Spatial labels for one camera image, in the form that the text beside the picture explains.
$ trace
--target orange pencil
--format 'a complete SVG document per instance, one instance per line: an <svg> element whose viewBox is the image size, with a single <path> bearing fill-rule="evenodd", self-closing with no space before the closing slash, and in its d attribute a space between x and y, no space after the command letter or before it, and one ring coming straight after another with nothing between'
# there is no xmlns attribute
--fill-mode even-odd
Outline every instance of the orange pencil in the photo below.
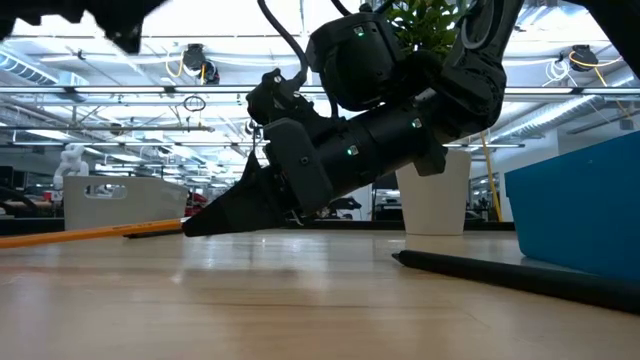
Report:
<svg viewBox="0 0 640 360"><path fill-rule="evenodd" d="M13 236L0 238L0 249L55 244L61 242L88 240L110 236L178 230L181 227L181 219L172 219L131 225L105 226L86 230L72 230L46 234Z"/></svg>

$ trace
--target wooden table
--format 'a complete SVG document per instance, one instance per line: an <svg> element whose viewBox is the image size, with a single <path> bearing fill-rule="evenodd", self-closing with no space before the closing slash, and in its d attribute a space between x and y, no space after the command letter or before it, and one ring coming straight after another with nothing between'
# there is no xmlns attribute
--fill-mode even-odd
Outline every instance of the wooden table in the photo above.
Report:
<svg viewBox="0 0 640 360"><path fill-rule="evenodd" d="M514 236L409 240L517 262ZM404 246L307 230L2 251L0 359L640 358L638 317L406 269Z"/></svg>

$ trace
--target wire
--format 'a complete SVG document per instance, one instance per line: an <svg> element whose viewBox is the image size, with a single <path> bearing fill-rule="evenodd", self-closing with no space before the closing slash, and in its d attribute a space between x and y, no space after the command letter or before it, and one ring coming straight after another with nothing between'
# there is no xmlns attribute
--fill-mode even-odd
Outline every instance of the wire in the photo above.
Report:
<svg viewBox="0 0 640 360"><path fill-rule="evenodd" d="M267 21L269 22L269 24L271 24L271 26L273 26L273 28L276 29L278 34L282 36L284 41L286 41L287 44L289 44L291 49L293 49L293 52L295 52L296 56L298 56L298 60L300 60L300 71L298 72L298 74L296 74L296 78L300 82L300 86L302 86L307 81L307 71L309 70L309 62L307 60L307 56L305 55L304 51L300 47L300 44L298 44L298 42L293 38L293 36L289 34L287 29L285 29L278 22L278 20L273 16L271 11L269 11L269 8L267 7L265 0L258 0L258 6L260 7L260 10L262 11L262 14L264 15L264 17L267 18Z"/></svg>
<svg viewBox="0 0 640 360"><path fill-rule="evenodd" d="M342 5L342 3L340 2L340 0L331 0L331 2L333 3L333 5L336 7L336 9L338 9L338 11L340 11L340 14L342 14L342 16L349 16L351 15L351 12L349 10L347 10L346 7L344 7L344 5Z"/></svg>
<svg viewBox="0 0 640 360"><path fill-rule="evenodd" d="M167 61L164 62L164 66L167 69L167 73L169 75L171 75L171 77L180 77L182 76L182 68L184 67L184 50L182 51L181 55L180 55L180 69L178 69L178 73L175 74L171 71L171 68L169 67L169 52L167 51Z"/></svg>
<svg viewBox="0 0 640 360"><path fill-rule="evenodd" d="M615 59L615 60L613 60L613 61L609 61L608 63L604 63L604 64L589 64L589 63L583 63L582 61L578 61L578 60L574 59L574 58L573 58L573 54L575 54L575 53L576 53L575 51L572 51L572 52L570 52L570 53L569 53L569 60L571 60L571 61L573 61L574 63L576 63L576 64L578 64L578 65L581 65L581 66L586 66L586 67L596 68L596 70L597 70L599 67L609 66L609 65L615 64L615 63L617 63L618 61L622 60L622 56L621 56L621 57L619 57L619 58L617 58L617 59Z"/></svg>
<svg viewBox="0 0 640 360"><path fill-rule="evenodd" d="M594 70L596 71L598 78L600 78L600 81L602 81L602 85L604 85L604 87L609 87L609 85L607 85L607 82L604 80L604 77L602 76L600 70L598 70L598 68L595 68Z"/></svg>
<svg viewBox="0 0 640 360"><path fill-rule="evenodd" d="M487 177L489 178L489 186L493 196L493 206L496 208L498 214L498 221L502 222L502 210L500 210L500 203L498 202L498 192L496 191L496 184L493 181L493 170L491 170L491 158L489 157L489 149L487 148L487 141L484 137L484 131L480 133L482 139L482 150L484 151L484 158L487 162Z"/></svg>

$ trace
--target white container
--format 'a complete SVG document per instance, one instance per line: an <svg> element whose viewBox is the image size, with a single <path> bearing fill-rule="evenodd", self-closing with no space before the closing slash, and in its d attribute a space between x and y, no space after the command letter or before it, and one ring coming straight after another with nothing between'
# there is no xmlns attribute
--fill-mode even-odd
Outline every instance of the white container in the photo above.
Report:
<svg viewBox="0 0 640 360"><path fill-rule="evenodd" d="M420 177L413 164L396 171L407 234L461 235L470 171L471 155L455 150L442 174Z"/></svg>
<svg viewBox="0 0 640 360"><path fill-rule="evenodd" d="M184 217L187 188L156 178L67 176L66 230Z"/></svg>

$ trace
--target ceiling light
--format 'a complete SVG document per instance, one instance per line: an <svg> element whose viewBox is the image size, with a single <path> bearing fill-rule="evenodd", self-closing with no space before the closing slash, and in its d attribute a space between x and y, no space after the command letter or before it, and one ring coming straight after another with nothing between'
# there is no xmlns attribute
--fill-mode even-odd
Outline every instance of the ceiling light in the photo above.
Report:
<svg viewBox="0 0 640 360"><path fill-rule="evenodd" d="M173 85L173 86L176 86L176 85L177 85L175 81L173 81L171 78L168 78L168 77L166 77L166 76L165 76L165 77L160 78L160 80L162 80L162 81L166 81L166 82L170 83L170 84L171 84L171 85Z"/></svg>
<svg viewBox="0 0 640 360"><path fill-rule="evenodd" d="M570 94L573 88L507 88L505 95L513 94Z"/></svg>
<svg viewBox="0 0 640 360"><path fill-rule="evenodd" d="M63 87L49 86L0 86L0 93L5 94L49 94L49 93L65 93Z"/></svg>
<svg viewBox="0 0 640 360"><path fill-rule="evenodd" d="M78 86L75 88L78 93L164 93L161 86Z"/></svg>
<svg viewBox="0 0 640 360"><path fill-rule="evenodd" d="M100 152L96 149L92 149L92 148L84 148L84 151L91 153L91 154L95 154L95 155L104 155L103 152Z"/></svg>
<svg viewBox="0 0 640 360"><path fill-rule="evenodd" d="M125 155L125 154L114 154L114 155L110 155L113 158L116 158L118 160L122 160L122 161L127 161L127 162L139 162L139 161L144 161L143 159L134 156L134 155Z"/></svg>
<svg viewBox="0 0 640 360"><path fill-rule="evenodd" d="M175 145L175 142L161 142L161 143L154 143L154 142L135 142L135 143L125 143L126 146L171 146L171 145Z"/></svg>
<svg viewBox="0 0 640 360"><path fill-rule="evenodd" d="M124 173L116 173L116 172L101 172L100 175L104 176L126 176Z"/></svg>
<svg viewBox="0 0 640 360"><path fill-rule="evenodd" d="M63 146L63 143L59 142L45 142L45 141L24 141L24 142L12 142L15 146Z"/></svg>
<svg viewBox="0 0 640 360"><path fill-rule="evenodd" d="M640 94L640 88L593 88L582 90L584 95L638 95Z"/></svg>
<svg viewBox="0 0 640 360"><path fill-rule="evenodd" d="M165 174L180 174L181 173L180 169L176 169L176 168L173 168L173 169L162 169L162 172L165 173Z"/></svg>
<svg viewBox="0 0 640 360"><path fill-rule="evenodd" d="M178 86L175 88L179 93L205 93L205 94L237 94L249 93L255 86ZM301 94L324 94L322 86L303 86L300 88Z"/></svg>
<svg viewBox="0 0 640 360"><path fill-rule="evenodd" d="M42 137L46 137L49 139L55 140L75 140L73 136L67 135L61 131L56 130L27 130L29 134L34 134Z"/></svg>

